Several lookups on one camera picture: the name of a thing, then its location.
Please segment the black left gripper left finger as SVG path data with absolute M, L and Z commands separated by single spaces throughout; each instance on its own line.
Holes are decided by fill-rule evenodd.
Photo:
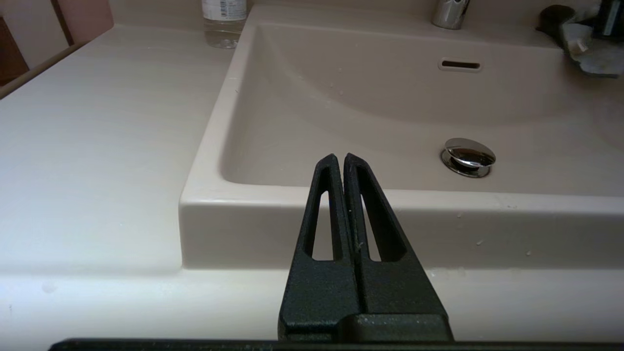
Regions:
M 332 260 L 316 260 L 320 200 L 329 195 Z M 340 166 L 334 154 L 315 166 L 278 314 L 278 339 L 288 342 L 334 342 L 343 318 L 360 312 L 351 229 Z

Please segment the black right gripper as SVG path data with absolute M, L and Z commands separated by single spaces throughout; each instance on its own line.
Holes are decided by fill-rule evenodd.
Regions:
M 624 38 L 624 1 L 602 0 L 599 9 L 599 38 Z

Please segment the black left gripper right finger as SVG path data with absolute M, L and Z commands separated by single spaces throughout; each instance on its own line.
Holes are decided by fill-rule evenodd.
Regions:
M 446 317 L 371 166 L 349 153 L 343 178 L 361 303 L 370 314 Z

